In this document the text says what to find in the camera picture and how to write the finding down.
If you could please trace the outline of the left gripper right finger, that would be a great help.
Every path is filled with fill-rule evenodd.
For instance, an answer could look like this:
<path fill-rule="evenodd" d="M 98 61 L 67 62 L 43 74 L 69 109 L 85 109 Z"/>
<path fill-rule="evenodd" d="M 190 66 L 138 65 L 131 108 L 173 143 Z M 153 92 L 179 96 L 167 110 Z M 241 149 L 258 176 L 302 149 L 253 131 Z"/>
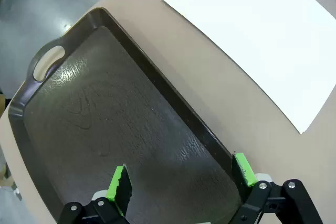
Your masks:
<path fill-rule="evenodd" d="M 243 204 L 231 223 L 260 223 L 264 214 L 275 214 L 281 223 L 322 223 L 300 180 L 277 185 L 268 174 L 255 174 L 243 153 L 233 154 L 232 175 Z"/>

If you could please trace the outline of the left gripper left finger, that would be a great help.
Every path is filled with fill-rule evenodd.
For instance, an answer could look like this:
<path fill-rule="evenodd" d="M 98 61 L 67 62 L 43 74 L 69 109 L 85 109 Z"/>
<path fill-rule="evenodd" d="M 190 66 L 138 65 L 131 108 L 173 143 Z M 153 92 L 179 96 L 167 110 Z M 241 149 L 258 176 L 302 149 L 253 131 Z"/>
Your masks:
<path fill-rule="evenodd" d="M 132 184 L 125 165 L 118 166 L 107 190 L 94 193 L 90 203 L 65 204 L 58 223 L 128 223 L 126 213 L 132 196 Z"/>

